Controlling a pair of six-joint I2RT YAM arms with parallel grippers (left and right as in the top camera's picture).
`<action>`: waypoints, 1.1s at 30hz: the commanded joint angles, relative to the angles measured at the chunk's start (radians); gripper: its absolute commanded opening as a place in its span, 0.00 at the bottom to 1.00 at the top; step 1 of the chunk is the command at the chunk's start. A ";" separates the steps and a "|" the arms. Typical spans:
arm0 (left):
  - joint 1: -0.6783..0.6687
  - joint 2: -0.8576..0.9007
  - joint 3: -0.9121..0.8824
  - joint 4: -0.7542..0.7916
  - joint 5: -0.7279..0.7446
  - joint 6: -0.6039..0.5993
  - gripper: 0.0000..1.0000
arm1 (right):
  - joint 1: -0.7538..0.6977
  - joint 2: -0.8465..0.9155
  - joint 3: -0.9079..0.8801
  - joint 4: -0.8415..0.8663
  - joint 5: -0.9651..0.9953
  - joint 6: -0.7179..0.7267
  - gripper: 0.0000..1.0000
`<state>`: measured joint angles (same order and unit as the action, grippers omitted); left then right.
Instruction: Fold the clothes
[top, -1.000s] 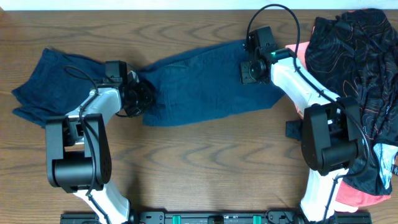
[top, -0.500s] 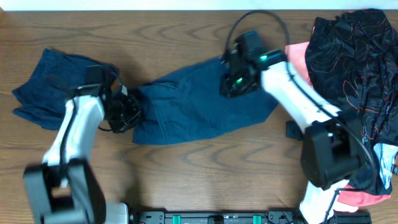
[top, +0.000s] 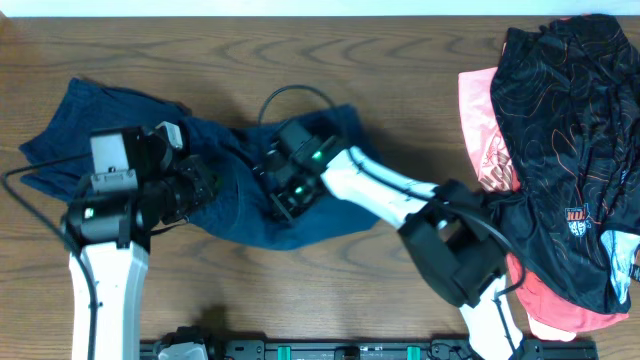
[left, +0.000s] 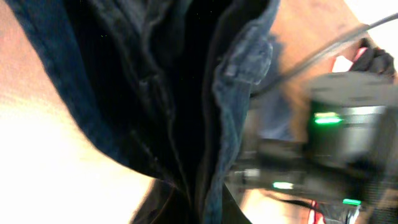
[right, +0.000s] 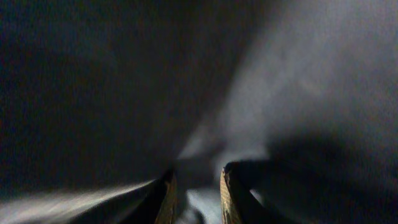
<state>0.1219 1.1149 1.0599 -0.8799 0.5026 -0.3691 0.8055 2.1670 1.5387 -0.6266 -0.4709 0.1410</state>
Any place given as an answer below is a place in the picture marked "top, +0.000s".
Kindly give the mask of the dark blue denim shorts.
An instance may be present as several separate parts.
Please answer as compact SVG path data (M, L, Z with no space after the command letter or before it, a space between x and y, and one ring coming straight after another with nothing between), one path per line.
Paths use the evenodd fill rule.
M221 239L270 250L292 250L371 229L379 218L351 202L323 195L291 222L272 215L267 187L253 173L278 123L231 128L185 116L189 150L221 178L216 199L189 216L190 223Z

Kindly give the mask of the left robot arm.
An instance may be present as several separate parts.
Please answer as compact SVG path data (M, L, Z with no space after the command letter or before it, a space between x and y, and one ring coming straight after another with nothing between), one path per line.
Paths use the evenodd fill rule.
M217 196L219 180L175 124L90 136L94 170L62 218L74 292L72 356L137 359L150 243Z

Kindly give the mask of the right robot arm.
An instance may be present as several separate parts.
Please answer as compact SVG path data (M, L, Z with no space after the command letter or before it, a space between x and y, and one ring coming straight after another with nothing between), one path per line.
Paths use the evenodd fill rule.
M391 225L427 285L457 307L473 352L483 359L521 359L506 280L508 255L521 248L482 207L480 194L450 180L443 185L401 175L374 161L344 133L314 132L297 120L280 125L260 168L277 187L276 213L287 221L321 194L353 203Z

